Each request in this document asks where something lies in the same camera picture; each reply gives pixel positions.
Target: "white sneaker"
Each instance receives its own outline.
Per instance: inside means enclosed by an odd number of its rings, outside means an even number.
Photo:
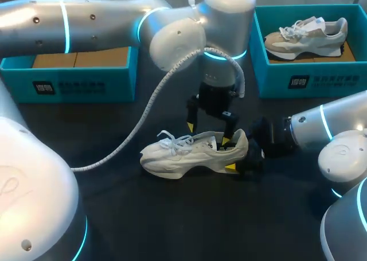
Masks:
[[[292,27],[279,28],[265,38],[266,50],[281,59],[293,60],[304,52],[320,56],[340,56],[348,23],[344,18],[325,22],[320,17],[297,21]]]
[[[204,132],[193,137],[175,139],[166,134],[163,139],[145,147],[140,153],[140,163],[149,173],[167,179],[179,179],[195,166],[206,166],[218,173],[238,174],[235,162],[243,159],[248,151],[245,132],[239,129],[232,139],[221,146],[224,133]]]

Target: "teal box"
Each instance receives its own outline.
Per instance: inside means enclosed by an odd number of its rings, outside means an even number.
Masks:
[[[35,56],[2,60],[0,73],[18,103],[121,103],[135,97],[138,49],[125,67],[32,69]]]
[[[348,21],[347,42],[356,62],[270,64],[263,38],[279,27],[312,16]],[[360,5],[259,6],[256,8],[250,52],[261,98],[348,96],[367,89],[367,16]],[[292,80],[305,88],[288,88]]]

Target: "white shoelace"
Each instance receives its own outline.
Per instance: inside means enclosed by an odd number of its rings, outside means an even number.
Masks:
[[[166,134],[169,138],[166,139],[162,139],[160,140],[160,144],[162,147],[166,148],[166,149],[170,149],[171,150],[171,154],[173,156],[177,155],[177,150],[183,150],[183,151],[191,151],[192,147],[191,145],[194,143],[194,139],[192,136],[190,135],[186,135],[186,136],[182,136],[179,138],[175,138],[171,133],[169,133],[166,130],[162,130],[158,135],[160,136],[161,134]]]
[[[292,27],[279,28],[280,34],[283,36],[285,40],[290,40],[296,36],[306,36],[307,31],[303,30],[298,24],[302,22],[302,20],[296,21]]]

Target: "logo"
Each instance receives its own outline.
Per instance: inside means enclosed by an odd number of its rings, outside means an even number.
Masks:
[[[288,89],[305,89],[307,87],[307,83],[309,82],[310,76],[292,76],[289,81]]]
[[[34,89],[36,89],[39,95],[54,95],[55,90],[53,89],[52,83],[49,81],[34,81]]]
[[[31,192],[32,187],[23,172],[11,166],[0,166],[0,217]]]

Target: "beige sneaker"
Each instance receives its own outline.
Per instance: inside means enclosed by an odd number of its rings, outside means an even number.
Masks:
[[[279,28],[265,38],[266,50],[285,60],[293,60],[304,52],[319,56],[340,56],[346,40],[348,23],[344,18],[325,22],[322,17],[297,21],[292,27]]]

